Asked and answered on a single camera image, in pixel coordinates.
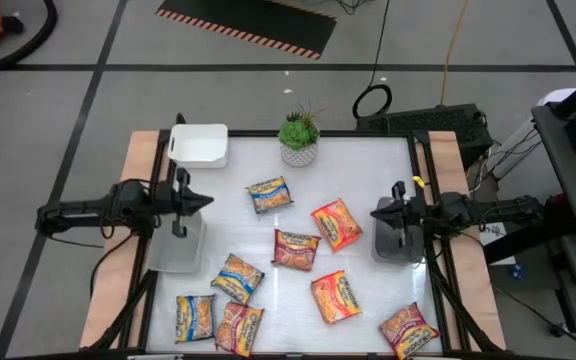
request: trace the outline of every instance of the black hose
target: black hose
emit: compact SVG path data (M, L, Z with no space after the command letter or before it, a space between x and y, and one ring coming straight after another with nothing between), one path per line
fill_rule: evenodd
M10 67L26 56L32 54L33 51L37 50L46 40L50 34L52 34L55 26L57 25L57 8L52 0L44 0L44 5L46 5L46 10L48 12L48 16L46 17L46 22L44 25L39 29L39 32L30 39L26 44L20 47L17 51L9 54L0 59L0 70Z

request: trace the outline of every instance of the white container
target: white container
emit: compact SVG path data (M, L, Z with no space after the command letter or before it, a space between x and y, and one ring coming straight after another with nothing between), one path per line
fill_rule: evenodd
M155 229L150 239L147 266L150 270L193 274L199 269L199 260L204 247L206 223L201 211L181 219L186 227L186 237L179 238L172 233L175 215L161 217L161 227Z
M228 128L223 124L175 125L168 158L184 168L222 168L228 160Z

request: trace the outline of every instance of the noodle image on package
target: noodle image on package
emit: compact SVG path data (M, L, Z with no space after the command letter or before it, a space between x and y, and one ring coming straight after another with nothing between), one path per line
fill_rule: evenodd
M357 299L343 270L326 275L310 284L312 294L328 324L361 314Z
M337 252L355 242L363 230L352 217L343 200L337 199L311 213L332 251Z
M292 203L290 191L288 190L288 186L286 185L283 176L259 184L250 185L248 187L248 192L252 197L252 202L255 205L255 212L257 214L261 214L278 206Z
M177 296L176 343L214 337L211 296Z
M301 235L275 229L275 256L271 263L310 271L315 262L319 236Z
M250 357L264 309L229 302L219 324L215 344L233 354Z
M219 275L210 285L217 286L233 299L246 305L263 277L263 272L230 254Z
M439 332L426 323L417 303L399 310L379 329L399 360L404 360L439 336Z

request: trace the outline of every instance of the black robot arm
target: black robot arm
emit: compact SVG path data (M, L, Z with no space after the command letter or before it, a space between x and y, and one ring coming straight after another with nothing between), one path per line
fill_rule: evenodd
M441 194L439 202L426 205L422 194L405 200L405 186L399 181L392 188L393 202L370 213L395 229L407 229L412 225L432 227L438 233L449 229L463 229L472 225L491 222L514 222L522 225L543 221L544 207L531 196L513 200L475 202L468 196L448 192Z
M188 188L185 169L177 171L177 180L179 191L166 182L146 188L146 181L130 179L113 185L101 199L46 204L37 210L35 229L50 237L73 227L125 226L148 236L158 227L159 216L190 216L213 201Z

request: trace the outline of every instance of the orange noodle package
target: orange noodle package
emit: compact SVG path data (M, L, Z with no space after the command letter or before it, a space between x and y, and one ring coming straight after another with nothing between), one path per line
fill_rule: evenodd
M404 360L439 336L439 332L426 323L417 303L399 310L390 320L381 324L379 329L399 360Z
M229 302L224 320L217 328L215 345L233 354L250 357L263 314L264 309Z
M343 270L326 275L310 283L319 312L328 324L361 314L357 299Z
M324 237L330 241L333 252L352 244L363 234L363 230L341 199L320 207L310 215L315 219Z
M275 256L271 263L310 271L315 262L319 236L301 235L275 229Z

